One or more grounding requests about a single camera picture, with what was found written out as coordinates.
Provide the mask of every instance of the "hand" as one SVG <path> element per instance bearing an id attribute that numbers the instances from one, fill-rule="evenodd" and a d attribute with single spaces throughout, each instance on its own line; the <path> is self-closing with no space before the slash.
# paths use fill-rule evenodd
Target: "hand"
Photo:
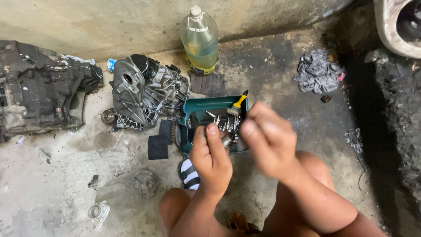
<path id="1" fill-rule="evenodd" d="M 206 128 L 199 126 L 196 129 L 190 160 L 201 179 L 199 189 L 218 201 L 224 195 L 232 176 L 228 152 L 229 150 L 222 145 L 215 123 L 208 124 Z"/>
<path id="2" fill-rule="evenodd" d="M 240 134 L 253 153 L 256 166 L 265 175 L 281 182 L 293 176 L 299 162 L 295 157 L 297 134 L 290 122 L 256 102 L 247 113 Z"/>

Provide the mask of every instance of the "clear plastic bottle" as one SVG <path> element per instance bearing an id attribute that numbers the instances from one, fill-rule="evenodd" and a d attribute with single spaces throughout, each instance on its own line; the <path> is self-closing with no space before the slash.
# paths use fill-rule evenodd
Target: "clear plastic bottle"
<path id="1" fill-rule="evenodd" d="M 215 70 L 218 63 L 218 26 L 200 7 L 190 8 L 181 22 L 180 38 L 189 57 L 190 68 L 199 75 Z"/>
<path id="2" fill-rule="evenodd" d="M 97 191 L 96 204 L 88 211 L 89 218 L 96 225 L 95 230 L 105 226 L 117 236 L 123 226 L 143 211 L 157 184 L 158 176 L 148 168 L 110 180 Z"/>

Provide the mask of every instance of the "white sock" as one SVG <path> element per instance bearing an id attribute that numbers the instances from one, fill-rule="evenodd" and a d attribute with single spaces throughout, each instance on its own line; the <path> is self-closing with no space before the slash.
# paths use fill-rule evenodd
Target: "white sock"
<path id="1" fill-rule="evenodd" d="M 193 166 L 193 164 L 192 164 L 192 162 L 190 161 L 190 159 L 186 159 L 186 160 L 185 160 L 185 161 L 183 161 L 183 163 L 181 164 L 181 169 L 180 169 L 180 172 L 184 172 L 184 171 L 186 171 L 186 170 L 187 170 L 188 168 L 190 168 L 191 166 Z M 197 172 L 196 172 L 196 171 L 194 171 L 193 173 L 189 174 L 185 180 L 183 180 L 183 183 L 184 183 L 184 184 L 187 184 L 190 180 L 192 180 L 192 179 L 194 179 L 194 178 L 196 178 L 196 177 L 199 177 L 199 175 L 197 174 Z M 199 187 L 199 185 L 200 185 L 199 183 L 198 183 L 198 184 L 195 184 L 195 185 L 191 186 L 189 189 L 194 189 L 194 190 L 197 190 L 197 188 Z"/>

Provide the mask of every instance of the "bottle neck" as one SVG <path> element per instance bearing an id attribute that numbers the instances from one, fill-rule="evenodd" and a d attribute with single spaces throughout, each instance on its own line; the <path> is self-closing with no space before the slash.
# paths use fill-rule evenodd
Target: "bottle neck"
<path id="1" fill-rule="evenodd" d="M 94 220 L 99 220 L 99 224 L 94 229 L 95 231 L 101 228 L 110 209 L 111 207 L 108 205 L 107 201 L 98 202 L 89 208 L 88 217 L 92 219 L 92 223 L 94 223 Z"/>
<path id="2" fill-rule="evenodd" d="M 203 20 L 203 15 L 204 15 L 204 14 L 206 14 L 206 13 L 202 12 L 202 13 L 200 14 L 200 16 L 196 16 L 196 17 L 194 17 L 194 16 L 192 16 L 192 15 L 190 14 L 190 19 L 191 19 L 192 21 L 194 21 L 194 22 L 201 22 L 201 21 Z"/>

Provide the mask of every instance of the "bottle cap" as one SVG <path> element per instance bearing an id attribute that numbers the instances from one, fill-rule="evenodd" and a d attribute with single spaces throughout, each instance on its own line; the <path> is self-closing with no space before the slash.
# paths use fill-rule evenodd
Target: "bottle cap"
<path id="1" fill-rule="evenodd" d="M 190 18 L 192 20 L 201 21 L 203 18 L 202 9 L 197 5 L 192 6 L 192 8 L 190 8 Z"/>

